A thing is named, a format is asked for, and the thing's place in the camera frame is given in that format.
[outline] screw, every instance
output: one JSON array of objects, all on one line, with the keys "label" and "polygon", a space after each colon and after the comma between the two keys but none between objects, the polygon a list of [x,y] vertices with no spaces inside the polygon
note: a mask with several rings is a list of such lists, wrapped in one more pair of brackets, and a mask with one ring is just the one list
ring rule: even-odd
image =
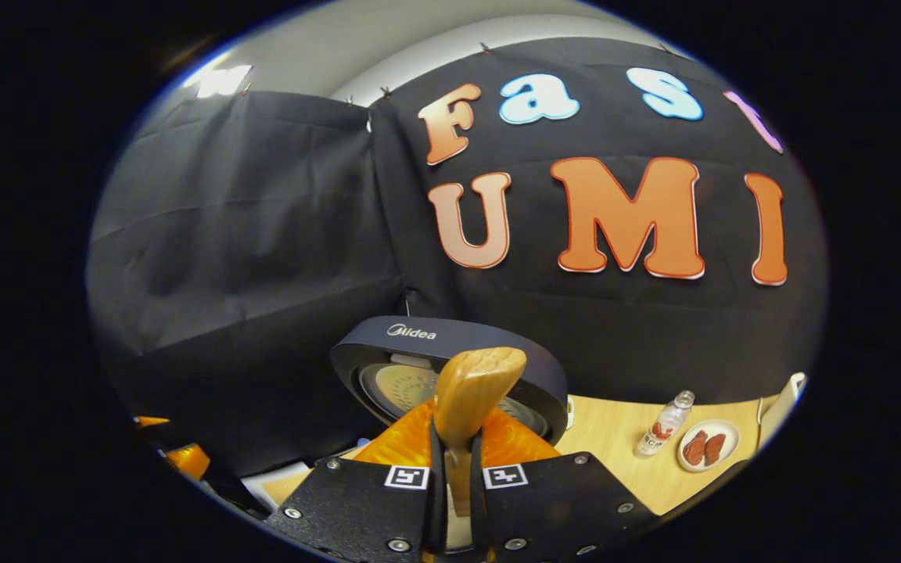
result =
[{"label": "screw", "polygon": [[397,551],[398,553],[403,553],[405,551],[410,550],[411,548],[412,548],[412,546],[410,544],[408,544],[408,542],[405,540],[398,540],[398,539],[389,540],[389,549],[391,551]]}]

